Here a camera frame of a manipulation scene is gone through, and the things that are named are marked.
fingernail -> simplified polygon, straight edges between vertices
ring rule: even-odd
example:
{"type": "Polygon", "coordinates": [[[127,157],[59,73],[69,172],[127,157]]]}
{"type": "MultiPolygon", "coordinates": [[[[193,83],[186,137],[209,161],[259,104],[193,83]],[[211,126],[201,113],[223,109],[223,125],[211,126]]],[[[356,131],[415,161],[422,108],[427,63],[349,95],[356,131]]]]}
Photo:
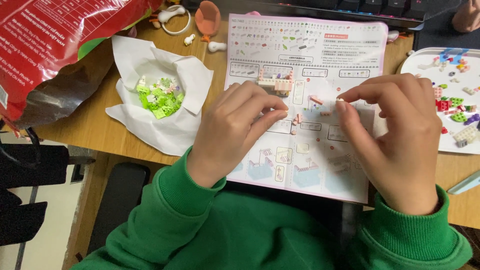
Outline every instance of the fingernail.
{"type": "Polygon", "coordinates": [[[339,99],[341,98],[338,98],[336,100],[335,108],[337,113],[341,116],[347,110],[347,108],[345,107],[345,101],[343,101],[343,99],[342,100],[339,100],[339,99]]]}

pile of green blocks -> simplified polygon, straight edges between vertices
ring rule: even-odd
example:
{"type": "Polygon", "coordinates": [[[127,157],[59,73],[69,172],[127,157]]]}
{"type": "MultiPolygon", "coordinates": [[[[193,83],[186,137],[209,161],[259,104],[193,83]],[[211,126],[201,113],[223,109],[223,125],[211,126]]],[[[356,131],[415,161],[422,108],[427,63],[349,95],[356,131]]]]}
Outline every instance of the pile of green blocks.
{"type": "Polygon", "coordinates": [[[156,84],[146,86],[145,76],[142,76],[136,89],[143,108],[150,110],[157,119],[178,111],[185,97],[183,93],[175,97],[174,91],[180,90],[175,78],[161,78],[156,84]]]}

sweatshirt cuff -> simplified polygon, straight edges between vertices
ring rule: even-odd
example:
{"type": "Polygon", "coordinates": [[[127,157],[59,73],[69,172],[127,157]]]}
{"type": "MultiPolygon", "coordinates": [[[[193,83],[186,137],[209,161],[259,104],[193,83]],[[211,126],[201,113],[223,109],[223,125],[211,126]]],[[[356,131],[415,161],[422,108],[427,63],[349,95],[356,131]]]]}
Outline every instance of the sweatshirt cuff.
{"type": "Polygon", "coordinates": [[[187,156],[191,149],[172,166],[160,169],[153,181],[158,181],[163,198],[175,211],[195,217],[205,213],[215,194],[225,186],[227,178],[220,179],[212,188],[197,185],[187,171],[187,156]]]}
{"type": "Polygon", "coordinates": [[[449,200],[436,186],[440,210],[428,216],[412,216],[389,208],[377,194],[375,210],[367,212],[364,233],[389,251],[409,259],[437,260],[448,257],[456,248],[459,235],[448,225],[449,200]]]}

instruction sheet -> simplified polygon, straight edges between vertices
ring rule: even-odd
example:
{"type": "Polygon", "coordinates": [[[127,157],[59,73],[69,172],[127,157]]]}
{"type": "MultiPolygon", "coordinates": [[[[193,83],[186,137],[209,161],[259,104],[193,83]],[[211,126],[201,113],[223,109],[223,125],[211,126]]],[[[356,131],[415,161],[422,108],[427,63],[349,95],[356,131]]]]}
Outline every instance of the instruction sheet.
{"type": "MultiPolygon", "coordinates": [[[[259,76],[290,79],[291,71],[293,84],[282,98],[288,117],[257,141],[227,179],[366,203],[368,179],[340,130],[335,100],[382,74],[387,32],[380,22],[230,14],[225,90],[259,76]],[[302,120],[295,125],[298,114],[302,120]]],[[[372,133],[374,105],[352,105],[372,133]]]]}

keyboard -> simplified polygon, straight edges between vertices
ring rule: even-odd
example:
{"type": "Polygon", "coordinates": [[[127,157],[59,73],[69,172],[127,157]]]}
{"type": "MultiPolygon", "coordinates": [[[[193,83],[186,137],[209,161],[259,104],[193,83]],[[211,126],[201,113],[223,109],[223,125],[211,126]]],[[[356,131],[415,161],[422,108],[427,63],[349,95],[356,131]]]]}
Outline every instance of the keyboard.
{"type": "MultiPolygon", "coordinates": [[[[258,11],[262,15],[311,17],[354,22],[384,22],[398,28],[423,23],[427,0],[211,0],[225,13],[258,11]]],[[[196,10],[202,0],[183,0],[196,10]]]]}

